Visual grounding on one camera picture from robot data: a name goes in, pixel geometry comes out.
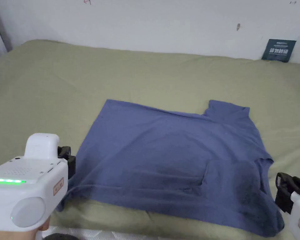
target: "t-shirt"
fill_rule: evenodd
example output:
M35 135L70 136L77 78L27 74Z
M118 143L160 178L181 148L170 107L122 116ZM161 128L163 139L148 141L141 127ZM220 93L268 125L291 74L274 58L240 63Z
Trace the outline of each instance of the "t-shirt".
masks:
M211 100L198 115L107 100L78 151L65 200L272 237L284 227L269 188L272 163L248 107Z

